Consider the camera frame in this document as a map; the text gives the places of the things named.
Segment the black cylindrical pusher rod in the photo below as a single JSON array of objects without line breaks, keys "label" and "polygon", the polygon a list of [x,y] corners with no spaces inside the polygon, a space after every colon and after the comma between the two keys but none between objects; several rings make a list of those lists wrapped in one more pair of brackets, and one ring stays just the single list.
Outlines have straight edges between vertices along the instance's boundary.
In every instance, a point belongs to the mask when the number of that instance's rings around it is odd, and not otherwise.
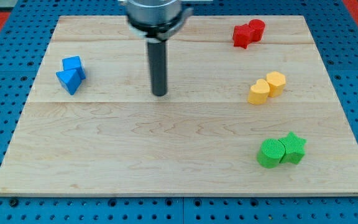
[{"label": "black cylindrical pusher rod", "polygon": [[147,43],[149,60],[150,84],[152,94],[164,96],[167,94],[167,50],[166,43]]}]

